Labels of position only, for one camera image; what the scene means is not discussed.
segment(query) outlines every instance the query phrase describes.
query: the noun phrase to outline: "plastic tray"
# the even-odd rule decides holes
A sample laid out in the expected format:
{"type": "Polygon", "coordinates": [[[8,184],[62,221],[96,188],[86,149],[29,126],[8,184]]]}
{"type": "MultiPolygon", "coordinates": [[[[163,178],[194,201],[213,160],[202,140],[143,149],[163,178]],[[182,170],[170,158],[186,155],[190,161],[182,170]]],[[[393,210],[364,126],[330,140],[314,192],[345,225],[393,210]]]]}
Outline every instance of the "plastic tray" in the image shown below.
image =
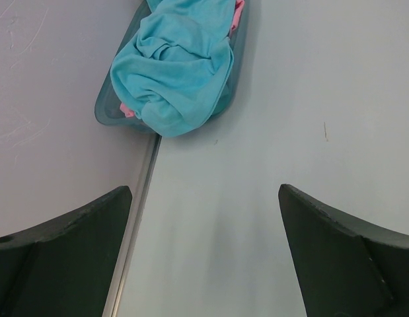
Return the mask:
{"type": "MultiPolygon", "coordinates": [[[[219,100],[210,119],[222,114],[232,103],[232,99],[235,95],[241,70],[242,54],[245,47],[249,12],[248,7],[249,3],[246,3],[242,12],[239,27],[235,30],[234,34],[231,37],[231,47],[235,59],[231,74],[227,79],[228,94],[223,97],[223,100],[219,100]]],[[[118,53],[138,31],[141,20],[149,16],[150,14],[151,11],[148,7],[147,2],[142,2],[138,10],[135,12],[131,24],[126,31],[124,38],[122,39],[122,43],[119,46],[118,53]]],[[[154,131],[150,127],[146,126],[141,120],[137,118],[125,118],[125,115],[119,109],[120,104],[121,102],[113,90],[109,70],[96,100],[94,112],[97,121],[104,125],[129,125],[144,133],[154,133],[154,131]]]]}

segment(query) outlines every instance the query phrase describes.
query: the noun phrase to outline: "metal strip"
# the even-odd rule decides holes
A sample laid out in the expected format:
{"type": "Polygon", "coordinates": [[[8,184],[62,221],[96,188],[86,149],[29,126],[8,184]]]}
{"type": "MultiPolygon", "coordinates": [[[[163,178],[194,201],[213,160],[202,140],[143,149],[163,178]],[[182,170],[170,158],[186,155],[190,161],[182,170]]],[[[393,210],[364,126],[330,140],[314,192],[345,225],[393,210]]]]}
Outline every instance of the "metal strip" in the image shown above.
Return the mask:
{"type": "Polygon", "coordinates": [[[147,193],[149,191],[151,176],[153,174],[153,169],[154,169],[154,165],[155,165],[155,162],[156,162],[157,153],[159,152],[160,142],[161,142],[161,137],[156,136],[155,143],[153,145],[153,150],[152,150],[151,157],[150,157],[150,161],[149,161],[149,166],[148,166],[147,173],[146,173],[145,179],[144,179],[143,190],[141,190],[141,193],[138,193],[140,195],[139,205],[138,205],[137,213],[136,213],[136,216],[135,216],[135,222],[134,222],[134,225],[133,225],[130,244],[128,246],[128,253],[127,253],[126,258],[125,258],[124,268],[122,269],[122,277],[121,277],[120,282],[119,282],[118,292],[116,294],[116,300],[114,302],[111,317],[116,317],[116,315],[118,314],[119,304],[120,304],[120,301],[122,299],[122,292],[124,290],[126,279],[128,278],[128,273],[129,273],[129,269],[130,269],[133,249],[134,249],[134,246],[135,246],[135,241],[137,240],[139,224],[141,222],[141,218],[142,218],[142,215],[143,215],[145,200],[146,200],[146,197],[147,197],[147,193]]]}

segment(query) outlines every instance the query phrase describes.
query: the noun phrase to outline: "turquoise towel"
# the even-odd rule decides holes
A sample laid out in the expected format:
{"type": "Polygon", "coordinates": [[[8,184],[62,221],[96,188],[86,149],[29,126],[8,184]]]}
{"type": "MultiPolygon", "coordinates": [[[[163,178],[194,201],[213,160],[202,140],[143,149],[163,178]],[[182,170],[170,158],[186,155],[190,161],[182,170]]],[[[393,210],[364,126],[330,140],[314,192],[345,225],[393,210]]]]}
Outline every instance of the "turquoise towel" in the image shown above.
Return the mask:
{"type": "Polygon", "coordinates": [[[162,0],[147,0],[147,4],[149,5],[150,11],[151,12],[156,11],[156,8],[160,2],[162,2],[162,0]]]}
{"type": "Polygon", "coordinates": [[[234,9],[235,0],[162,0],[115,57],[116,94],[162,136],[192,131],[212,115],[233,64],[234,9]]]}

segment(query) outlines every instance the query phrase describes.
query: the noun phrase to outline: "black curved support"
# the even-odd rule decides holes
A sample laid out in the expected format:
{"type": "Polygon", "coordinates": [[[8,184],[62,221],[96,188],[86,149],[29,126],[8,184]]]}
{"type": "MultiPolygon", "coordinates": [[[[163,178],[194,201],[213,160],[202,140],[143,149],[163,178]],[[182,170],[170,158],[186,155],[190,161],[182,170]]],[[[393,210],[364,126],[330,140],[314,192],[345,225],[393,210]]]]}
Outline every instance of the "black curved support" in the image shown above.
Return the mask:
{"type": "Polygon", "coordinates": [[[290,185],[279,202],[308,317],[409,317],[409,236],[290,185]]]}
{"type": "Polygon", "coordinates": [[[101,317],[131,201],[119,187],[0,238],[0,317],[101,317]]]}

